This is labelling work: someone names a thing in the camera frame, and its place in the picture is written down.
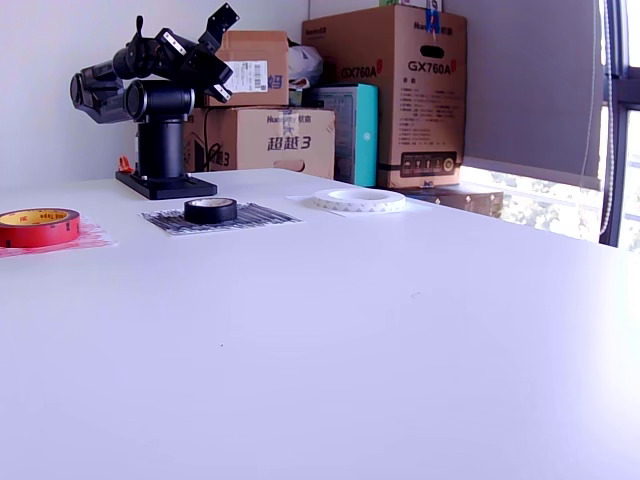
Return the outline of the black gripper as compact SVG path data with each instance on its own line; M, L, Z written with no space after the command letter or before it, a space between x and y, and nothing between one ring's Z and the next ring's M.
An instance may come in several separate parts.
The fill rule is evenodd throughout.
M155 75L213 96L218 102L231 99L232 93L224 84L233 75L233 70L217 56L221 38L205 32L193 42L164 28L155 40L158 42Z

